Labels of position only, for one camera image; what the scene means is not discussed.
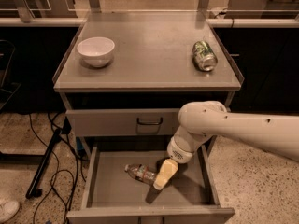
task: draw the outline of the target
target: green can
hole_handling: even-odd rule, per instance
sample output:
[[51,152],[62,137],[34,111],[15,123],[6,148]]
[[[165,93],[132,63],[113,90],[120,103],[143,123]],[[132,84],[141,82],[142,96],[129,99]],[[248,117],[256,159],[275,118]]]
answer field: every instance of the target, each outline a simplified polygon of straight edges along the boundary
[[193,46],[193,60],[201,71],[212,71],[217,65],[217,57],[206,41],[197,41]]

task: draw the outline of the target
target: bottle in drawer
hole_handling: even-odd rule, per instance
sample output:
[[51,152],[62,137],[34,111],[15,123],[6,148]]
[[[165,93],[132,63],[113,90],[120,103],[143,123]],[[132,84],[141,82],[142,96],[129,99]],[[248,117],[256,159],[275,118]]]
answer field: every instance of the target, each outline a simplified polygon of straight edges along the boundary
[[124,171],[127,172],[131,178],[149,185],[153,185],[157,176],[157,173],[152,168],[143,164],[127,164]]

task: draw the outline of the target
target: bowl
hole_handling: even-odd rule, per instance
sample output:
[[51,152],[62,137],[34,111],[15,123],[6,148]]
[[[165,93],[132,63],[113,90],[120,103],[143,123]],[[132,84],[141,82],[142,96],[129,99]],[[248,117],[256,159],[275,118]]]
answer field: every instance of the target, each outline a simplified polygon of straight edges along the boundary
[[113,58],[114,42],[106,37],[92,37],[77,46],[80,58],[94,67],[103,67]]

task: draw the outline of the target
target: terrazzo floor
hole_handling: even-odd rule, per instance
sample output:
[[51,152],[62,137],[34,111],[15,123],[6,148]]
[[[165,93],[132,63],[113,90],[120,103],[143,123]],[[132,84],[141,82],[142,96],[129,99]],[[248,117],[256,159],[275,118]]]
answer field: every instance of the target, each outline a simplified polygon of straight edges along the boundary
[[[47,114],[31,114],[32,126],[45,143],[52,136]],[[64,114],[55,123],[63,125]],[[33,133],[29,115],[0,114],[0,150],[3,153],[43,154],[45,146]],[[74,147],[74,135],[69,135]],[[76,162],[69,147],[60,142],[54,153],[59,159],[59,170],[76,172]],[[218,137],[209,161],[222,207],[233,207],[235,215],[229,224],[251,223],[299,223],[299,163],[265,153],[231,139]],[[50,181],[57,172],[57,160],[51,155],[48,168],[39,188],[43,194],[26,199],[25,194],[36,172],[36,165],[0,164],[0,202],[15,199],[21,203],[18,214],[7,224],[63,223],[64,204],[52,190]],[[83,162],[82,173],[86,177],[88,163]],[[57,175],[54,185],[66,202],[72,187],[72,177],[67,171]],[[71,210],[79,210],[84,180],[78,172]]]

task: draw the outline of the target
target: shoe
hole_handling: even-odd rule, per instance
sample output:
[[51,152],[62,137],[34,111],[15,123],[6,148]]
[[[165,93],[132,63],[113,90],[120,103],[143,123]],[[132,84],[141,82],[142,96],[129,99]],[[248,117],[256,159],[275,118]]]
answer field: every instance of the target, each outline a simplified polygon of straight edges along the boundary
[[0,223],[5,223],[16,215],[20,208],[17,201],[9,201],[0,205]]

